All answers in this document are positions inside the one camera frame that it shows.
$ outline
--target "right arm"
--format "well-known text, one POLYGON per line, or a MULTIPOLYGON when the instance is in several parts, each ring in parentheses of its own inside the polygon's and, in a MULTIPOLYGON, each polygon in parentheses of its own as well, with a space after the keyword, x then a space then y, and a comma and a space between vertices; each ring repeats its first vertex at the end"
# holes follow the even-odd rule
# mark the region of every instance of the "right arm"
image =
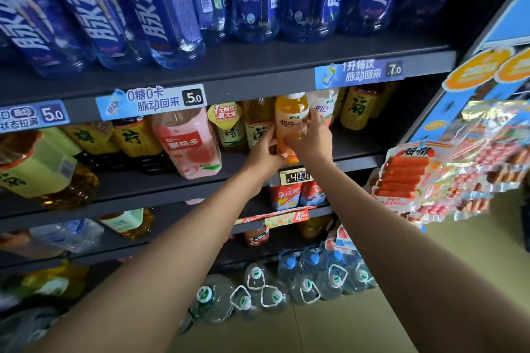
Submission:
POLYGON ((416 349, 530 351, 530 318, 337 169, 331 132, 314 110, 311 119, 308 134, 286 144, 325 192, 416 349))

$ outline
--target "left arm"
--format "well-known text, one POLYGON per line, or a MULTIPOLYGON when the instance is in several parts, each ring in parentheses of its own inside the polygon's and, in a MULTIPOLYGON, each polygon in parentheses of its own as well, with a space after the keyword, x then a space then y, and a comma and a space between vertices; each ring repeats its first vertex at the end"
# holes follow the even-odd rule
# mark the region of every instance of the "left arm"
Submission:
POLYGON ((273 135, 274 127, 237 174, 54 325, 38 352, 165 351, 243 207, 285 163, 269 153, 273 135))

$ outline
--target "right hand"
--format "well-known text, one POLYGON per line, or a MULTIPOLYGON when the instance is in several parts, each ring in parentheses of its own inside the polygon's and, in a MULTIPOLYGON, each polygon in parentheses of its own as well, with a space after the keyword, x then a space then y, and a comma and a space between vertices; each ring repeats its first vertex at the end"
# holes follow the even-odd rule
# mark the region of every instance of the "right hand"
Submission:
POLYGON ((315 109, 311 109, 306 135, 301 140, 285 137, 283 142, 295 152, 302 164, 307 165, 311 160, 325 159, 333 162, 331 138, 331 131, 324 117, 315 109))

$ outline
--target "left hand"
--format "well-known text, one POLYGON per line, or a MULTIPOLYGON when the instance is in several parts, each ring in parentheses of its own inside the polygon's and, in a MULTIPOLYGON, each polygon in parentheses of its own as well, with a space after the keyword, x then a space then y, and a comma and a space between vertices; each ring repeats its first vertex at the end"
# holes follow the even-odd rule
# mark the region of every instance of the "left hand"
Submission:
POLYGON ((260 192, 263 183, 286 163, 287 154, 272 155, 269 152, 269 148, 278 142, 274 137, 275 129, 274 124, 269 127, 260 141, 250 151, 245 164, 239 171, 239 173, 245 174, 247 179, 252 179, 252 187, 256 189, 255 195, 260 192))

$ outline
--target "tiled floor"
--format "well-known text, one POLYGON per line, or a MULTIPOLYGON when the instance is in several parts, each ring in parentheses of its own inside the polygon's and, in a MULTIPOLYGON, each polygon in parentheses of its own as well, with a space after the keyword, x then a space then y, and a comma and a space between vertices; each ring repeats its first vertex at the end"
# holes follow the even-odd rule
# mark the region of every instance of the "tiled floor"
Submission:
MULTIPOLYGON (((490 215, 462 222, 429 224, 427 235, 453 251, 530 313, 530 253, 523 247, 520 191, 495 196, 490 215)), ((218 327, 196 326, 177 336, 176 352, 335 351, 414 352, 404 329, 379 289, 311 306, 291 306, 253 322, 239 317, 218 327)))

